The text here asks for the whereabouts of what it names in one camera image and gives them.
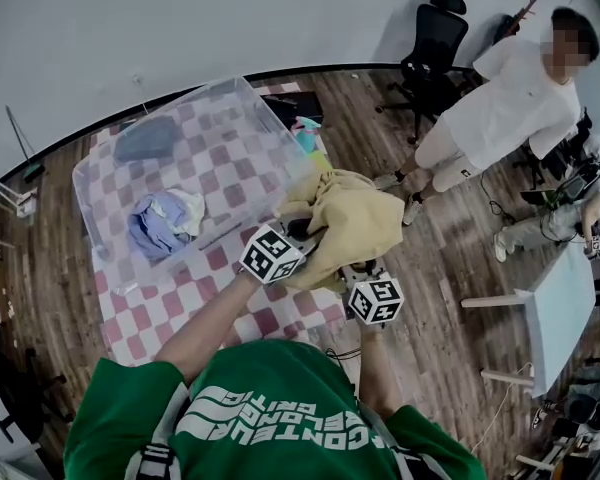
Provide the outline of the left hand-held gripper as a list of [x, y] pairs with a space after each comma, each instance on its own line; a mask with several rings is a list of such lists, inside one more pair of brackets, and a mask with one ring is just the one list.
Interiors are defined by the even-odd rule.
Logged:
[[283, 215], [263, 224], [249, 239], [240, 265], [262, 284], [289, 278], [302, 269], [323, 238], [323, 229], [310, 232], [308, 215]]

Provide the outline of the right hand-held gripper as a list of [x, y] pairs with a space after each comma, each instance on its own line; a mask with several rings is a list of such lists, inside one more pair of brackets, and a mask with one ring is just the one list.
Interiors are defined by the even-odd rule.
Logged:
[[398, 280], [390, 275], [384, 262], [351, 264], [342, 267], [339, 273], [346, 285], [343, 304], [348, 320], [384, 325], [396, 318], [405, 298]]

